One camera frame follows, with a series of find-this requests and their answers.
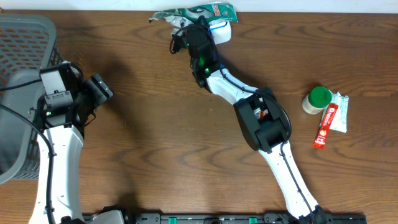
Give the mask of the green 3M adhesive package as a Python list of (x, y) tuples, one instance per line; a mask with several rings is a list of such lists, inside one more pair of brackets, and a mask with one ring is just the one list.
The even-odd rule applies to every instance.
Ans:
[(234, 6), (219, 1), (189, 8), (183, 7), (158, 11), (149, 18), (149, 22), (165, 21), (174, 26), (172, 30), (172, 34), (174, 34), (182, 27), (196, 23), (201, 16), (205, 18), (210, 27), (218, 24), (222, 25), (226, 22), (238, 22)]

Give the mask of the orange tissue pack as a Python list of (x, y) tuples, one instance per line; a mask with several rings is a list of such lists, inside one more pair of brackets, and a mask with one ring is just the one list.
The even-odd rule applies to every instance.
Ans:
[(254, 115), (257, 119), (263, 118), (267, 113), (268, 113), (268, 109), (256, 108), (254, 110)]

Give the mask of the green-lidded small jar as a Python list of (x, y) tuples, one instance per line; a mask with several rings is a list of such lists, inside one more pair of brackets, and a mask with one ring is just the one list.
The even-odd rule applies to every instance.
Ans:
[(302, 108), (308, 114), (322, 112), (331, 102), (331, 91), (324, 86), (312, 89), (302, 101)]

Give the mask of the red adhesive tube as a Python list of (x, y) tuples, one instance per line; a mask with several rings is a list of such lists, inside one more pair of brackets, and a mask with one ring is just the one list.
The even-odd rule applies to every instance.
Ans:
[(320, 124), (320, 129), (313, 142), (313, 147), (317, 149), (323, 149), (326, 144), (326, 139), (330, 130), (331, 123), (335, 117), (336, 111), (338, 110), (338, 105), (330, 103), (326, 109), (325, 115)]

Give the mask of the mint green wipes pack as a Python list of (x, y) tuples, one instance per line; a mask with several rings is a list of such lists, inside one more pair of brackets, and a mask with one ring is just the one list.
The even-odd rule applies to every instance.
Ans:
[(346, 133), (349, 96), (343, 96), (339, 92), (333, 93), (331, 90), (330, 93), (330, 103), (338, 105), (338, 109), (336, 111), (335, 117), (333, 118), (333, 121), (331, 122), (330, 129)]

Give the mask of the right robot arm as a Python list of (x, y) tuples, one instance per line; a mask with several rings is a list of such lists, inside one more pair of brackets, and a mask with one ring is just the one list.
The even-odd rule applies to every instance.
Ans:
[(292, 123), (268, 88), (258, 89), (238, 80), (221, 63), (205, 16), (184, 28), (199, 87), (230, 103), (244, 139), (268, 163), (284, 195), (288, 212), (298, 223), (327, 223), (326, 213), (307, 188), (289, 143)]

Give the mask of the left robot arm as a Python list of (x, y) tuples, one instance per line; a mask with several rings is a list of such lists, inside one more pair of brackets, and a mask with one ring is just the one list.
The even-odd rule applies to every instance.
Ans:
[(78, 196), (78, 166), (83, 137), (61, 124), (39, 137), (39, 188), (29, 223), (84, 223)]

